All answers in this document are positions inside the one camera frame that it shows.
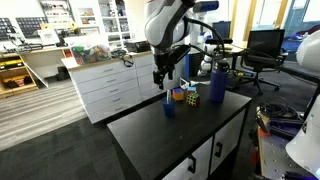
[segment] small box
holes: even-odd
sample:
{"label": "small box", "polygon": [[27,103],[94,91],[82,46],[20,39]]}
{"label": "small box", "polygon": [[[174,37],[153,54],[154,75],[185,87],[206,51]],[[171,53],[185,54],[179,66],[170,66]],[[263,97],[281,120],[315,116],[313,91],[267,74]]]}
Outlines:
{"label": "small box", "polygon": [[174,98],[174,100],[176,101],[183,101],[184,99],[184,93],[183,90],[181,88],[175,88],[172,90],[172,97]]}
{"label": "small box", "polygon": [[198,107],[200,105],[200,95],[198,93],[192,93],[187,96],[187,104],[192,107]]}
{"label": "small box", "polygon": [[196,92],[197,92],[196,87],[188,87],[187,95],[192,94],[192,93],[196,93]]}

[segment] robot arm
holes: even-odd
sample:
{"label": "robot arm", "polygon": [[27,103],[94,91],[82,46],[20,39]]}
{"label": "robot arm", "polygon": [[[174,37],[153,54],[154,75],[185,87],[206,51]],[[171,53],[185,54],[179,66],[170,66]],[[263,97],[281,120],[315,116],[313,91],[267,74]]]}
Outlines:
{"label": "robot arm", "polygon": [[188,9],[195,0],[150,0],[145,7],[147,23],[145,36],[151,45],[158,70],[153,72],[154,83],[163,89],[163,79],[168,73],[172,79],[174,64],[189,51],[187,45],[171,49],[171,45],[189,35],[192,26],[184,20],[190,16]]}

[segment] water bottle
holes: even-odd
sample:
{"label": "water bottle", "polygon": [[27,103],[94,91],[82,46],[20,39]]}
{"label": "water bottle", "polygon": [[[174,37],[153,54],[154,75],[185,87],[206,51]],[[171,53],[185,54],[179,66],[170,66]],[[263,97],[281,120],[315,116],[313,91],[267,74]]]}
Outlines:
{"label": "water bottle", "polygon": [[221,103],[224,99],[228,81],[229,64],[225,60],[216,61],[211,72],[209,100]]}

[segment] window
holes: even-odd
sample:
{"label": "window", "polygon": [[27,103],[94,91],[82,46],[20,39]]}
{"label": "window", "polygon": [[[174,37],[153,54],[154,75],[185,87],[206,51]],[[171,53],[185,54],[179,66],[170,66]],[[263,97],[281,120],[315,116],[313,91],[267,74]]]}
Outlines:
{"label": "window", "polygon": [[320,15],[318,13],[319,7],[319,0],[310,0],[306,13],[304,14],[303,22],[320,21]]}

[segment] wooden floor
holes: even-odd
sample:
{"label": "wooden floor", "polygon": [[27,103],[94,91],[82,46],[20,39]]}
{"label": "wooden floor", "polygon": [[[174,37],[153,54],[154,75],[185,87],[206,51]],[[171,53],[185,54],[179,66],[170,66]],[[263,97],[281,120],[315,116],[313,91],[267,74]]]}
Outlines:
{"label": "wooden floor", "polygon": [[0,151],[85,118],[71,80],[0,99]]}

